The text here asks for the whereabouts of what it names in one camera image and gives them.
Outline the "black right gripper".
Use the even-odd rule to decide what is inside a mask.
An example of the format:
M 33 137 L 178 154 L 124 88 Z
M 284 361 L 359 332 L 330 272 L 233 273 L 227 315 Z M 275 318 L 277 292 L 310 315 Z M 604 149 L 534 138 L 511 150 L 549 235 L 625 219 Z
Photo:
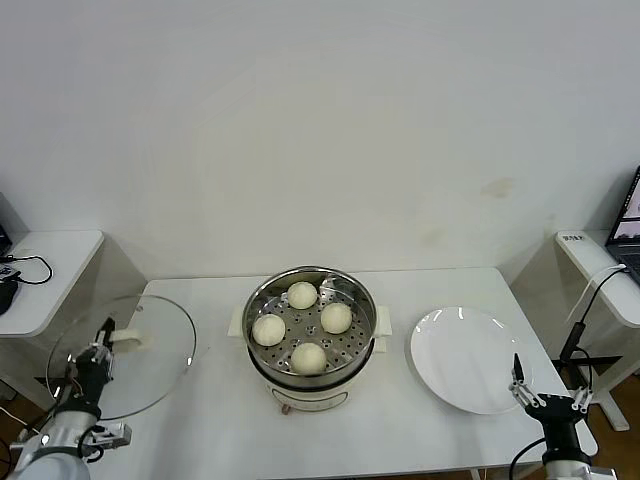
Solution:
M 513 356 L 509 391 L 525 412 L 538 421 L 549 450 L 579 450 L 576 425 L 585 419 L 593 391 L 590 388 L 572 390 L 572 397 L 544 394 L 540 400 L 525 382 L 524 370 L 517 353 Z

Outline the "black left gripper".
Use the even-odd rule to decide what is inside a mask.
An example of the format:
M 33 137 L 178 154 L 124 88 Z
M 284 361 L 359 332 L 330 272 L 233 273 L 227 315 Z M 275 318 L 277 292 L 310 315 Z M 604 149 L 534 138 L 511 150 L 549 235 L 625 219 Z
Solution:
M 74 399 L 99 400 L 104 387 L 112 380 L 112 335 L 115 329 L 114 319 L 108 317 L 97 333 L 99 345 L 89 345 L 77 356 L 68 356 L 67 379 Z

